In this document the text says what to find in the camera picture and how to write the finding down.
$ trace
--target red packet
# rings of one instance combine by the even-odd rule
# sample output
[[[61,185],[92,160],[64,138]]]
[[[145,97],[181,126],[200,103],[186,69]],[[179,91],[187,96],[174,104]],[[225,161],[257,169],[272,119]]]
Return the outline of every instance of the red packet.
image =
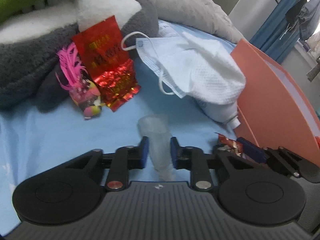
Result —
[[[122,34],[114,16],[72,37],[81,60],[112,111],[139,92],[133,61],[121,49]]]

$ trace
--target blue bedsheet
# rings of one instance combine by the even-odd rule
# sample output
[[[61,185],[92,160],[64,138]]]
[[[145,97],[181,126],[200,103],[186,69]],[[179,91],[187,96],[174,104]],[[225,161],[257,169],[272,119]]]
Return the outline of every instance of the blue bedsheet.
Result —
[[[189,27],[173,25],[181,33],[227,41]],[[140,59],[135,60],[141,91],[115,113],[104,107],[101,116],[85,121],[82,113],[66,100],[56,110],[42,114],[29,100],[12,111],[0,112],[0,234],[6,235],[18,223],[11,196],[23,180],[79,156],[93,148],[105,153],[125,145],[137,145],[138,120],[148,114],[167,114],[169,128],[182,146],[200,147],[208,153],[216,144],[216,132],[235,138],[233,131],[213,122],[192,98],[166,96],[158,88],[157,77]],[[150,159],[147,167],[130,172],[131,180],[157,181]],[[177,180],[189,180],[189,172],[177,171]]]

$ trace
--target screw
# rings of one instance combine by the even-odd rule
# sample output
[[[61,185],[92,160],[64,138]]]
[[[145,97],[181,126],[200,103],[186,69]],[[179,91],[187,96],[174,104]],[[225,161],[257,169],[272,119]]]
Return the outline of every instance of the screw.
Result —
[[[211,183],[205,180],[198,181],[196,187],[199,189],[208,189],[211,187]]]
[[[120,189],[123,187],[123,183],[121,181],[113,180],[107,184],[107,187],[111,189]]]

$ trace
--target gray plush toy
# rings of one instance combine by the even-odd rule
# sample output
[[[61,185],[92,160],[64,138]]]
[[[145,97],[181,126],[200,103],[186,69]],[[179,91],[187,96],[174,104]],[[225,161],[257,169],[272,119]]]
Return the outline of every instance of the gray plush toy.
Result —
[[[149,37],[156,37],[156,8],[148,0],[136,1],[141,9],[123,24],[123,36],[139,31]],[[45,112],[54,109],[67,98],[68,92],[60,87],[55,76],[56,72],[62,76],[56,53],[67,47],[77,32],[78,25],[73,24],[32,40],[0,44],[0,109],[8,109],[35,95],[37,108]],[[127,46],[133,44],[135,37],[126,42]]]

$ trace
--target stuffed animal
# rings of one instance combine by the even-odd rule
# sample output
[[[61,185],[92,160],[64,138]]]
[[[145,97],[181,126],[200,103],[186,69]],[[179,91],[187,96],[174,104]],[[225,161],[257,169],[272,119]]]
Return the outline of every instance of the stuffed animal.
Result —
[[[0,109],[31,96],[35,96],[40,111],[58,106],[68,92],[56,79],[55,73],[61,74],[56,53],[67,47],[79,30],[112,15],[123,36],[133,31],[157,36],[157,12],[148,0],[60,1],[52,7],[13,16],[0,25]],[[135,37],[126,44],[135,44]]]

